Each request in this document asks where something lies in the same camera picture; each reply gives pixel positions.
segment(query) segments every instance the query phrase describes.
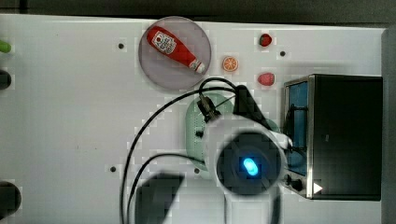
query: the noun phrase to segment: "white table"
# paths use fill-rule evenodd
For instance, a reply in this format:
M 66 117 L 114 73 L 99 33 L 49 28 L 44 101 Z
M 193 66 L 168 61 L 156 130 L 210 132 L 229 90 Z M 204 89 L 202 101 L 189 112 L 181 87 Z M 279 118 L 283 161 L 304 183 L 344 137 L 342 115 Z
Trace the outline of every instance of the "white table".
M 0 179 L 22 191 L 21 209 L 1 223 L 119 223 L 127 143 L 152 112 L 178 96 L 153 86 L 139 66 L 138 42 L 151 23 L 0 15 L 0 39 L 14 47 L 0 54 L 0 67 L 14 78 L 11 88 L 0 91 Z M 206 76 L 246 84 L 276 123 L 285 81 L 313 73 L 381 75 L 383 29 L 199 24 L 213 51 Z M 257 45 L 263 32 L 275 38 L 267 50 Z M 118 49 L 119 43 L 125 48 Z M 239 60 L 232 76 L 221 71 L 225 55 Z M 256 78 L 262 72 L 273 72 L 276 84 L 261 87 Z M 184 113 L 191 100 L 171 106 L 151 124 L 134 154 L 133 172 L 156 152 L 184 152 Z M 113 165 L 116 173 L 109 172 Z M 189 162 L 163 159 L 144 177 L 168 168 L 193 175 Z M 285 224 L 381 220 L 380 202 L 308 201 L 284 191 Z

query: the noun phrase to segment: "green object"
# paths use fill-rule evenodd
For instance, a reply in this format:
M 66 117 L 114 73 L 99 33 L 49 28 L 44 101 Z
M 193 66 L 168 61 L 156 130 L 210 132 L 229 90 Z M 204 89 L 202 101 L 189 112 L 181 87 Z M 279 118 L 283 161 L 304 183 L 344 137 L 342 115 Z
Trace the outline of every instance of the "green object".
M 0 40 L 0 51 L 3 53 L 9 53 L 11 51 L 11 46 L 8 43 Z
M 214 105 L 219 105 L 227 98 L 217 93 L 208 93 L 205 96 L 209 97 Z M 196 135 L 196 132 L 205 131 L 205 121 L 204 116 L 198 108 L 197 102 L 199 97 L 195 98 L 186 112 L 186 151 L 187 155 L 194 157 L 197 160 L 203 161 L 205 159 L 202 138 Z M 227 101 L 217 107 L 217 110 L 222 114 L 232 114 L 233 104 L 231 101 Z M 269 126 L 275 132 L 279 132 L 277 125 L 270 119 L 267 120 Z M 191 161 L 195 167 L 207 171 L 206 167 L 199 162 Z

